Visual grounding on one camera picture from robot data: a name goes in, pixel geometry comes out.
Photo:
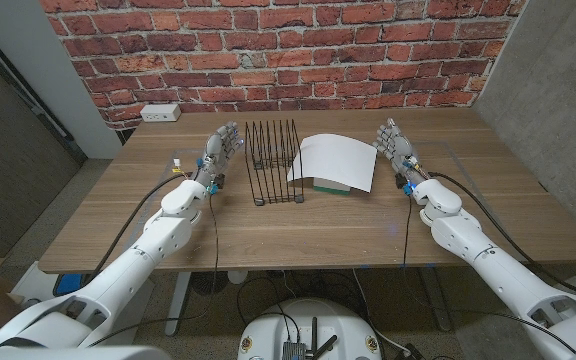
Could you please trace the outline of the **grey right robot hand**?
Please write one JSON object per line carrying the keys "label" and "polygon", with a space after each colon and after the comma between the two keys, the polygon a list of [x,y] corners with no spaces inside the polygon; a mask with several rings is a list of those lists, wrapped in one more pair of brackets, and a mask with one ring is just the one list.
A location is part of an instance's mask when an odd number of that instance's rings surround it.
{"label": "grey right robot hand", "polygon": [[429,179],[419,161],[419,154],[409,139],[403,135],[393,118],[377,130],[372,146],[390,162],[399,189],[410,194],[420,183]]}

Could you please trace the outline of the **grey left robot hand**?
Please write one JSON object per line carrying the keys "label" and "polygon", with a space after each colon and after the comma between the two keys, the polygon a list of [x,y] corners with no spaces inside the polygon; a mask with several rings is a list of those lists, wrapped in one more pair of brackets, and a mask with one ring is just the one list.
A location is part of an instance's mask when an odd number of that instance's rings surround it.
{"label": "grey left robot hand", "polygon": [[229,161],[244,144],[236,122],[228,122],[219,127],[206,141],[204,152],[199,158],[197,172],[193,180],[210,189],[222,181]]}

